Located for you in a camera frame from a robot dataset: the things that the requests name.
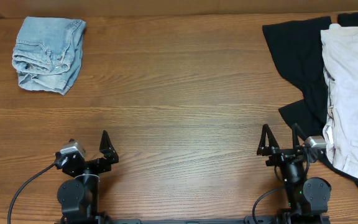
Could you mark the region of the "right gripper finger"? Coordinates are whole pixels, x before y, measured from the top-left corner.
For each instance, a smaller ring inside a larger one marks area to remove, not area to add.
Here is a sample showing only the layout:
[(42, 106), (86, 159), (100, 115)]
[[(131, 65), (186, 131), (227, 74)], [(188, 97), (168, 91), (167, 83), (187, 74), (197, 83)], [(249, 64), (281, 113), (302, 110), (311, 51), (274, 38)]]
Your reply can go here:
[(262, 134), (257, 148), (258, 156), (271, 156), (280, 149), (268, 124), (262, 126)]
[(293, 148), (297, 148), (298, 146), (301, 146), (299, 139), (302, 139), (304, 141), (307, 138), (306, 134), (303, 132), (303, 130), (297, 123), (291, 126), (291, 131), (292, 131), (292, 146)]

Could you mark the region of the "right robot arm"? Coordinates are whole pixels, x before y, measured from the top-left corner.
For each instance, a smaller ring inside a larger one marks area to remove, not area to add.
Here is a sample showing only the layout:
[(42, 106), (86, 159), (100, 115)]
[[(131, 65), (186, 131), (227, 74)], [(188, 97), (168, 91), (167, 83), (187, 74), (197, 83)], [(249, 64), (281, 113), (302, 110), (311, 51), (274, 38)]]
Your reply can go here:
[(262, 126), (262, 133), (257, 148), (258, 156), (267, 156), (266, 166), (273, 167), (276, 178), (283, 183), (282, 190), (288, 199), (288, 208), (280, 209), (275, 216), (258, 217), (255, 214), (259, 202), (266, 196), (278, 192), (273, 189), (261, 195), (252, 207), (254, 223), (275, 224), (324, 224), (329, 217), (323, 214), (328, 211), (328, 202), (332, 187), (327, 180), (320, 177), (308, 177), (310, 164), (324, 155), (326, 141), (322, 136), (310, 136), (304, 143), (299, 142), (303, 134), (299, 125), (291, 127), (292, 147), (281, 149), (267, 124)]

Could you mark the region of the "beige khaki shorts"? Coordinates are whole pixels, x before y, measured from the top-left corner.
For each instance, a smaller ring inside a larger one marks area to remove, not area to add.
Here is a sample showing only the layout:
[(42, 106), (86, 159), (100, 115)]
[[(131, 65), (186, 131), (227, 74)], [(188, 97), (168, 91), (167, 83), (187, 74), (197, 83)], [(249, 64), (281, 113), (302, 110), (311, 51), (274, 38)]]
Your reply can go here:
[(331, 24), (321, 31), (321, 42), (328, 87), (326, 156), (335, 169), (358, 179), (358, 27)]

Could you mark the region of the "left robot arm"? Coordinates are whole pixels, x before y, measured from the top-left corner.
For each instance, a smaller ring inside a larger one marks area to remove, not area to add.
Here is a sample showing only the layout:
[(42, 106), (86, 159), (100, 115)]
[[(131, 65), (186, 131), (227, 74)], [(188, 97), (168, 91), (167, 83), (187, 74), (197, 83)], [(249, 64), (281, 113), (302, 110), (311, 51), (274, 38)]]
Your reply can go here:
[(84, 147), (71, 139), (55, 153), (54, 165), (71, 177), (57, 191), (61, 223), (112, 223), (105, 212), (98, 210), (99, 175), (111, 171), (111, 166), (119, 162), (107, 131), (102, 133), (99, 151), (102, 157), (86, 161)]

